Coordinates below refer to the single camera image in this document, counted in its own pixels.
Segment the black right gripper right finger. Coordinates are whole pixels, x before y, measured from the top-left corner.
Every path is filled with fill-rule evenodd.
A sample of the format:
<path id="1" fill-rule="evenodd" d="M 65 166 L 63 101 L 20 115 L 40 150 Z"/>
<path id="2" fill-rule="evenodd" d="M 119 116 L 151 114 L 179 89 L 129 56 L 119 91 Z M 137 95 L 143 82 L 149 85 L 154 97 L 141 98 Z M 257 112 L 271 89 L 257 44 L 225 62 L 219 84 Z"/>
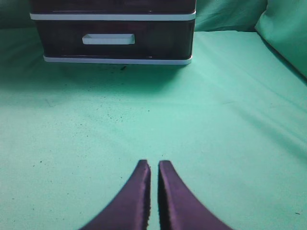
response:
<path id="1" fill-rule="evenodd" d="M 158 210 L 162 230 L 230 230 L 179 177 L 171 161 L 158 164 Z"/>

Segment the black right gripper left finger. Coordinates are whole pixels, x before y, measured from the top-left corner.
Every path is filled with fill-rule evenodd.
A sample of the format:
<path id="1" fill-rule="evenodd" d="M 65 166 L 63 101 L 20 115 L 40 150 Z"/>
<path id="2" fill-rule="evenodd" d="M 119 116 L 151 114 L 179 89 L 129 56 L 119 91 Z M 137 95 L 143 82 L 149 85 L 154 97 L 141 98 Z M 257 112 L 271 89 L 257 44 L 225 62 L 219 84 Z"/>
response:
<path id="1" fill-rule="evenodd" d="M 151 209 L 151 170 L 139 160 L 117 195 L 82 230 L 145 230 Z"/>

